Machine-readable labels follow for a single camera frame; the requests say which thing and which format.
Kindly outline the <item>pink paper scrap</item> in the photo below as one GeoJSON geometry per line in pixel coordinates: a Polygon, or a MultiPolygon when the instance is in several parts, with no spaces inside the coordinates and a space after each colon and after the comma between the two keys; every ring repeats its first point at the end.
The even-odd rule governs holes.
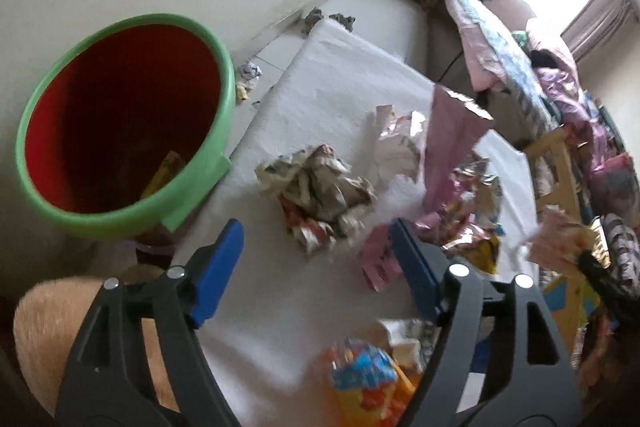
{"type": "Polygon", "coordinates": [[[596,240],[596,232],[587,225],[562,210],[547,208],[538,228],[527,239],[528,260],[566,277],[577,277],[579,257],[584,251],[591,253],[596,240]]]}

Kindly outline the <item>green red trash bin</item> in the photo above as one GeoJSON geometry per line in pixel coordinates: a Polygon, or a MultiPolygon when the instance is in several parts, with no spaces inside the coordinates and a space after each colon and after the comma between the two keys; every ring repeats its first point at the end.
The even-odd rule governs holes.
{"type": "Polygon", "coordinates": [[[68,234],[176,231],[230,169],[234,68],[222,41],[177,14],[107,26],[44,74],[18,125],[30,205],[68,234]]]}

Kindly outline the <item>small trash on floor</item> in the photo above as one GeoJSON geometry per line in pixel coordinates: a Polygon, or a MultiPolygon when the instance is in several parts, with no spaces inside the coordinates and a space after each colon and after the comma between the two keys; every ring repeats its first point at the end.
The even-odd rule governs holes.
{"type": "Polygon", "coordinates": [[[238,104],[245,102],[252,92],[260,77],[262,69],[254,62],[247,61],[241,64],[235,71],[235,101],[238,104]]]}

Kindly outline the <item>orange fuzzy cushion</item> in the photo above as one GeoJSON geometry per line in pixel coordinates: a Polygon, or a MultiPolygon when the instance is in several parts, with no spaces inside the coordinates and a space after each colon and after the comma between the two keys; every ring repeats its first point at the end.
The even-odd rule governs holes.
{"type": "Polygon", "coordinates": [[[81,360],[104,369],[111,362],[110,310],[93,309],[104,280],[89,275],[37,284],[21,298],[13,320],[17,361],[28,389],[50,414],[58,398],[76,339],[81,360]]]}

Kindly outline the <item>yellow snack wrapper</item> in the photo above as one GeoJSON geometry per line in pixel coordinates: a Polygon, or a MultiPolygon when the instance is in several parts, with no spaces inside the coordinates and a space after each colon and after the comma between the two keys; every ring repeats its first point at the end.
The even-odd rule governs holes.
{"type": "Polygon", "coordinates": [[[490,274],[498,273],[500,241],[496,234],[490,234],[487,239],[480,239],[463,251],[463,257],[474,265],[476,269],[490,274]]]}

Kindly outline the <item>blue orange snack bag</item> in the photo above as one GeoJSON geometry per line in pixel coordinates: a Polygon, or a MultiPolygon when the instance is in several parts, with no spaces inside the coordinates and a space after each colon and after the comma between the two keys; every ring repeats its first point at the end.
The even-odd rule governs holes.
{"type": "Polygon", "coordinates": [[[338,405],[339,426],[398,426],[420,381],[385,349],[360,339],[334,343],[320,361],[338,405]]]}

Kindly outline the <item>colourful foil wrapper pile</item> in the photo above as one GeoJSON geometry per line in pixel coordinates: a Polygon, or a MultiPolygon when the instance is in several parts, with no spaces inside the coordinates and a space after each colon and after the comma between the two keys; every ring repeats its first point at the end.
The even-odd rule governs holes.
{"type": "Polygon", "coordinates": [[[490,234],[503,236],[500,225],[502,184],[489,170],[490,161],[469,153],[449,175],[452,194],[435,211],[416,222],[416,233],[425,243],[442,247],[449,257],[462,256],[465,248],[490,234]]]}

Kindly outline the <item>yellow wooden chair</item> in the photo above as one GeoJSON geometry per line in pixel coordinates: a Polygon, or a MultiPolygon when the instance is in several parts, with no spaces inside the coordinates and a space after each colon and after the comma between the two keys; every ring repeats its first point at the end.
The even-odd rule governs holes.
{"type": "Polygon", "coordinates": [[[555,128],[523,150],[529,167],[535,169],[536,161],[547,161],[552,172],[553,182],[548,194],[536,195],[536,210],[540,215],[550,206],[556,206],[576,221],[580,217],[578,184],[573,173],[572,158],[568,151],[567,133],[564,127],[555,128]]]}

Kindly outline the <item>pink snack bag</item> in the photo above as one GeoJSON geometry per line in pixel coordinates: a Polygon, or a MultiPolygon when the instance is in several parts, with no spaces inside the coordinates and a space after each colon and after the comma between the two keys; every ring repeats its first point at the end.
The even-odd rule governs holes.
{"type": "Polygon", "coordinates": [[[450,199],[450,173],[492,127],[494,118],[472,98],[436,84],[424,150],[426,212],[435,211],[450,199]]]}

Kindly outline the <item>crumpled newspaper wrapper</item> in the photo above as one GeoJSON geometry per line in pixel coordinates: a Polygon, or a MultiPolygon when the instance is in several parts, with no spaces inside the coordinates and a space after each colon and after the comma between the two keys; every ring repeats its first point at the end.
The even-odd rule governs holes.
{"type": "Polygon", "coordinates": [[[285,228],[308,258],[352,243],[376,203],[373,184],[354,176],[328,144],[264,161],[255,176],[262,194],[278,200],[285,228]]]}

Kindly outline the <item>crumpled silver pink wrapper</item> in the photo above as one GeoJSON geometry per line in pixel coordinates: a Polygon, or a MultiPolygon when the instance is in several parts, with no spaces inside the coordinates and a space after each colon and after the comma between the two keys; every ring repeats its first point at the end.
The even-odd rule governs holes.
{"type": "Polygon", "coordinates": [[[403,176],[418,182],[426,143],[426,116],[416,110],[398,116],[393,105],[379,105],[374,127],[373,161],[378,177],[390,181],[394,176],[403,176]]]}

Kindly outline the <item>bed with patterned quilt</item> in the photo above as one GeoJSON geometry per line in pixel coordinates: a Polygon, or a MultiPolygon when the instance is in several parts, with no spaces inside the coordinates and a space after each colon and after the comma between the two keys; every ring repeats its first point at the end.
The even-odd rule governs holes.
{"type": "Polygon", "coordinates": [[[634,160],[600,107],[582,89],[577,64],[565,42],[543,31],[532,18],[521,44],[480,0],[445,0],[445,4],[459,31],[473,90],[510,95],[535,139],[564,128],[594,213],[614,213],[638,230],[639,180],[634,160]]]}

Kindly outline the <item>grey shoe left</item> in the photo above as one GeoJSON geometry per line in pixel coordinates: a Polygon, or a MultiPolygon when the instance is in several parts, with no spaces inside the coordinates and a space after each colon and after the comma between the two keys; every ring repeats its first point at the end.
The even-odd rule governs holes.
{"type": "Polygon", "coordinates": [[[314,26],[316,26],[320,22],[320,20],[323,19],[324,15],[322,9],[313,8],[312,10],[310,10],[303,20],[303,34],[308,35],[312,31],[312,28],[314,28],[314,26]]]}

